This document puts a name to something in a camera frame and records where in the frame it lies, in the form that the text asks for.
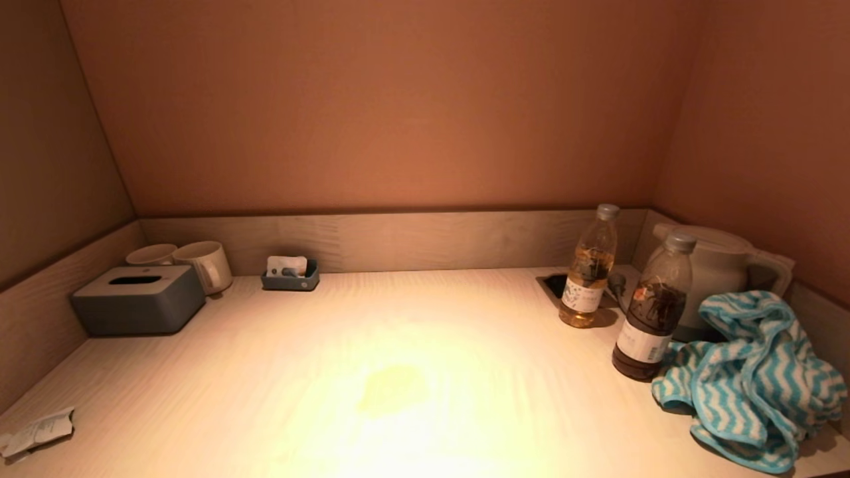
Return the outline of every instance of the tissue box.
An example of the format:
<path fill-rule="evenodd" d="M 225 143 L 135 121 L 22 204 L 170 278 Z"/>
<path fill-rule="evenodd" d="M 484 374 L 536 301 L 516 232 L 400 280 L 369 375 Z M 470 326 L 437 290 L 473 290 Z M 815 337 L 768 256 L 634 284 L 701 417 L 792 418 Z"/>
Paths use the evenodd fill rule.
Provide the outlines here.
<path fill-rule="evenodd" d="M 206 303 L 191 265 L 116 267 L 71 295 L 91 335 L 176 333 Z"/>
<path fill-rule="evenodd" d="M 315 259 L 307 259 L 307 274 L 304 277 L 268 277 L 261 276 L 265 290 L 289 290 L 309 292 L 319 285 L 319 265 Z"/>

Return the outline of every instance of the small gray tray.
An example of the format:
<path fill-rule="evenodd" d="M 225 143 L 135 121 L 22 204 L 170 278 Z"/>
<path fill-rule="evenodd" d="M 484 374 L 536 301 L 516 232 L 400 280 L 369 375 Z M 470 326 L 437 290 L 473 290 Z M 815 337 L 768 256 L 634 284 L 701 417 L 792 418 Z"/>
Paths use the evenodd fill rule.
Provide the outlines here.
<path fill-rule="evenodd" d="M 315 259 L 307 259 L 305 277 L 268 277 L 266 274 L 267 272 L 263 272 L 260 276 L 263 279 L 263 289 L 265 290 L 309 292 L 319 285 L 319 265 Z"/>

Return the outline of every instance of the mug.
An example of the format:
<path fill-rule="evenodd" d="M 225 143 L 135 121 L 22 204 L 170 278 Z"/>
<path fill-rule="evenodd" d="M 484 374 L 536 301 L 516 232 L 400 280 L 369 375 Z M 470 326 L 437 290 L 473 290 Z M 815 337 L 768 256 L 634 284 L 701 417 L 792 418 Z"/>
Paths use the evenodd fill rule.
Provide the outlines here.
<path fill-rule="evenodd" d="M 130 265 L 172 265 L 171 254 L 177 250 L 174 244 L 154 244 L 132 251 L 126 259 Z"/>
<path fill-rule="evenodd" d="M 230 265 L 221 242 L 194 242 L 174 251 L 172 256 L 175 263 L 188 264 L 195 268 L 206 295 L 219 293 L 233 283 L 233 275 L 230 274 Z"/>

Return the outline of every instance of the gray bottle cap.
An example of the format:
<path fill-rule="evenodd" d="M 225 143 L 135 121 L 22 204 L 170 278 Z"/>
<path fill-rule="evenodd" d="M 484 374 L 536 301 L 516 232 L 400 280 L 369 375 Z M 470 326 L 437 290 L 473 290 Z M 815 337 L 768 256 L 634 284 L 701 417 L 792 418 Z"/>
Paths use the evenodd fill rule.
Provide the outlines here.
<path fill-rule="evenodd" d="M 672 230 L 664 240 L 664 247 L 678 253 L 690 254 L 696 247 L 696 237 L 691 236 L 687 232 L 680 230 Z"/>
<path fill-rule="evenodd" d="M 596 208 L 596 217 L 600 219 L 616 219 L 618 214 L 620 214 L 620 208 L 614 204 L 599 204 L 599 207 Z"/>

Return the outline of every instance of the kettle lid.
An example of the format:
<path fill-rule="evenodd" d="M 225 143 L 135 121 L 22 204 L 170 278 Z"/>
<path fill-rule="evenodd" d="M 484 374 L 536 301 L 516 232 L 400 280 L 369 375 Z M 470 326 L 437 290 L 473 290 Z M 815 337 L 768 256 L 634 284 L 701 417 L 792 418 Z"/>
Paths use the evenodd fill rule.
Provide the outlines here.
<path fill-rule="evenodd" d="M 751 242 L 722 230 L 698 225 L 677 225 L 673 230 L 696 237 L 697 250 L 731 254 L 749 253 L 752 250 Z"/>

